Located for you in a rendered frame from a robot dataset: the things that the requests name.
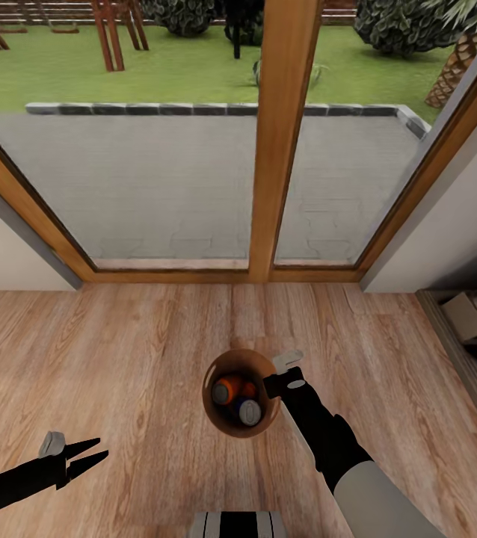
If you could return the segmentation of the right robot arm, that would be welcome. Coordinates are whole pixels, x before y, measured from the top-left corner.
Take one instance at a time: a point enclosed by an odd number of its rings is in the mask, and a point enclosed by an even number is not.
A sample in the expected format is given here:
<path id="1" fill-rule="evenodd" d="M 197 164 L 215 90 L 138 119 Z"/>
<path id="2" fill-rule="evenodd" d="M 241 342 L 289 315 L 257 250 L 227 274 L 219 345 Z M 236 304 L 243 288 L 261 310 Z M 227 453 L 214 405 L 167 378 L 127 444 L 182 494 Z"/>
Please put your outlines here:
<path id="1" fill-rule="evenodd" d="M 273 358 L 276 374 L 262 381 L 267 396 L 280 406 L 299 442 L 324 479 L 354 538 L 447 538 L 372 461 L 339 414 L 322 405 L 304 380 L 297 349 Z"/>

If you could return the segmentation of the robot trunk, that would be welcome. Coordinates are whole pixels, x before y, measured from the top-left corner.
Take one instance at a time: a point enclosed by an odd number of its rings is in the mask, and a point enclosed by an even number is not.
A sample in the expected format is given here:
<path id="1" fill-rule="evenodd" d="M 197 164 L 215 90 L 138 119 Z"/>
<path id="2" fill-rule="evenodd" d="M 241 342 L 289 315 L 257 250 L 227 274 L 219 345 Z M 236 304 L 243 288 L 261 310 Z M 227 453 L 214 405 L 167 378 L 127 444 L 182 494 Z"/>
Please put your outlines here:
<path id="1" fill-rule="evenodd" d="M 288 531 L 280 511 L 198 511 L 189 538 L 288 538 Z"/>

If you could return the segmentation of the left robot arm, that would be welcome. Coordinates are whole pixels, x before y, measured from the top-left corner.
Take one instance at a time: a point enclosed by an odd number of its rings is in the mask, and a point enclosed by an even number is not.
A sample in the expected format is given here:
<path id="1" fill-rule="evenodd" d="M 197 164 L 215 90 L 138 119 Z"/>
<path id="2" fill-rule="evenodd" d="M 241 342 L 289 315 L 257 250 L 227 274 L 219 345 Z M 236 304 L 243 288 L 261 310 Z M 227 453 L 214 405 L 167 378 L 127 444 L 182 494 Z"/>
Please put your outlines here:
<path id="1" fill-rule="evenodd" d="M 56 484 L 56 490 L 66 486 L 91 467 L 102 462 L 108 451 L 72 461 L 66 469 L 66 460 L 100 443 L 100 438 L 65 445 L 60 432 L 47 432 L 38 452 L 38 458 L 0 474 L 0 509 L 32 496 Z"/>

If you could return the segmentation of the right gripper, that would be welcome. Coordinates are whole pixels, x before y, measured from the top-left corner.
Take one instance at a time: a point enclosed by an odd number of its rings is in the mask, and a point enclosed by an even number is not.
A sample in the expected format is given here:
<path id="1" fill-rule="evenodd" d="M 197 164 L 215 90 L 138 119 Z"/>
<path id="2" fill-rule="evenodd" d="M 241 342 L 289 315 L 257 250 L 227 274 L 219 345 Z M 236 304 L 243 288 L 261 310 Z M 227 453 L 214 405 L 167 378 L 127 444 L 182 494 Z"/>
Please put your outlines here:
<path id="1" fill-rule="evenodd" d="M 281 396 L 280 394 L 281 383 L 285 379 L 295 378 L 295 377 L 298 377 L 301 379 L 304 378 L 299 366 L 288 369 L 287 373 L 280 374 L 280 375 L 272 374 L 270 377 L 264 378 L 262 381 L 264 383 L 267 396 L 270 399 L 278 398 L 279 396 Z"/>

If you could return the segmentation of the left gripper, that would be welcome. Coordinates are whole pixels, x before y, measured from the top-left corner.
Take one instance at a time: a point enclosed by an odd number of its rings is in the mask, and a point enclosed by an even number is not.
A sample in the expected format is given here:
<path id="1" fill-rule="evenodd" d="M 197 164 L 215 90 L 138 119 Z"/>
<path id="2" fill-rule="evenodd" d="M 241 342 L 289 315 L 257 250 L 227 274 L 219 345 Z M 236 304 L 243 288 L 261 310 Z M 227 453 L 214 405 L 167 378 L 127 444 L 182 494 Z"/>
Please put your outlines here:
<path id="1" fill-rule="evenodd" d="M 41 490 L 56 484 L 56 490 L 66 486 L 91 467 L 102 462 L 108 451 L 100 452 L 90 457 L 72 461 L 66 469 L 66 460 L 75 457 L 100 443 L 100 438 L 89 439 L 72 445 L 65 445 L 63 451 L 57 455 L 49 455 L 42 459 L 31 460 L 19 465 L 16 470 L 16 502 L 32 496 Z"/>

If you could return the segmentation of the trash can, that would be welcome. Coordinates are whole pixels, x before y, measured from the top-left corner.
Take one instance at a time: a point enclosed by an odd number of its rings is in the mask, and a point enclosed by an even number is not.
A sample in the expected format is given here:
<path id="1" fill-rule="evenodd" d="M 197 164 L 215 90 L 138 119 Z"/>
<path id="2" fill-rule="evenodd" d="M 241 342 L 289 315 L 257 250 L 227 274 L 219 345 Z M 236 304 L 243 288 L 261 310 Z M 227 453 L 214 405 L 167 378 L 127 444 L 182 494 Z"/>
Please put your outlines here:
<path id="1" fill-rule="evenodd" d="M 244 426 L 234 415 L 231 420 L 227 411 L 212 397 L 213 386 L 229 374 L 238 374 L 243 381 L 249 380 L 258 390 L 256 398 L 261 409 L 260 420 L 251 426 Z M 281 410 L 280 399 L 267 396 L 263 379 L 276 374 L 270 359 L 250 348 L 236 348 L 225 351 L 209 366 L 203 378 L 201 397 L 204 411 L 212 425 L 226 436 L 235 439 L 250 439 L 263 434 L 274 423 Z"/>

